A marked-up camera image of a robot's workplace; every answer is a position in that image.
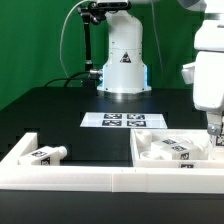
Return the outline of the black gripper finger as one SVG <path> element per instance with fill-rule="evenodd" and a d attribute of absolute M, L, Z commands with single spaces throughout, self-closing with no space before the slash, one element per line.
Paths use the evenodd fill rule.
<path fill-rule="evenodd" d="M 208 112 L 207 116 L 207 131 L 210 135 L 218 136 L 222 131 L 222 116 Z"/>

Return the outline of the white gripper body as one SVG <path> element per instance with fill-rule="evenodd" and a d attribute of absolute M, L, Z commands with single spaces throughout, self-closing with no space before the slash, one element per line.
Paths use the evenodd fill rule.
<path fill-rule="evenodd" d="M 193 85 L 193 102 L 201 111 L 224 111 L 224 22 L 204 21 L 196 32 L 192 63 L 182 67 L 186 84 Z"/>

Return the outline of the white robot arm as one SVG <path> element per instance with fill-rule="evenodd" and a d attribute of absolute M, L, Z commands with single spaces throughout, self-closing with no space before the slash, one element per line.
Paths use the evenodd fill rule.
<path fill-rule="evenodd" d="M 110 94 L 138 94 L 147 89 L 142 62 L 142 25 L 128 13 L 133 4 L 157 0 L 96 0 L 109 24 L 109 58 L 103 66 L 98 90 Z M 182 76 L 193 86 L 195 108 L 207 113 L 207 131 L 218 136 L 224 130 L 224 0 L 177 0 L 191 11 L 204 13 L 196 32 L 196 59 L 182 67 Z"/>

